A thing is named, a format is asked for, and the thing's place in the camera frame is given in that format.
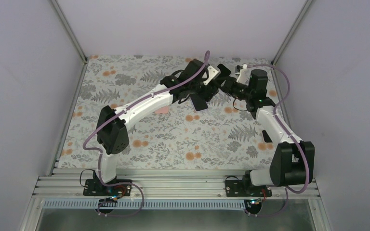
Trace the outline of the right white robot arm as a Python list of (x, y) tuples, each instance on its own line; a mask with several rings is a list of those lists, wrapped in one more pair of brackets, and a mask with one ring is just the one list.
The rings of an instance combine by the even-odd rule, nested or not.
[(294, 134), (280, 118), (279, 104), (267, 96), (268, 73), (251, 66), (240, 67), (238, 72), (244, 70), (250, 70), (248, 84), (238, 82), (227, 70), (216, 81), (222, 92), (245, 101), (247, 111), (263, 126), (276, 149), (269, 168), (249, 171), (249, 178), (241, 184), (242, 191), (253, 196), (260, 186), (276, 186), (302, 194), (313, 178), (315, 147)]

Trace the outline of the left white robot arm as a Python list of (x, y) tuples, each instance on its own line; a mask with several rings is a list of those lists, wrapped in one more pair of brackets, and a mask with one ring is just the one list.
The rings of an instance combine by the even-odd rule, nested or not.
[(220, 73), (219, 68), (194, 59), (185, 69), (165, 76), (152, 90), (133, 102), (115, 109), (104, 107), (100, 112), (96, 133), (96, 139), (103, 147), (96, 172), (99, 178), (96, 189), (103, 195), (113, 192), (117, 176), (116, 155), (129, 146), (128, 131), (135, 123), (160, 108), (183, 103), (191, 95), (210, 101), (218, 91), (213, 82)]

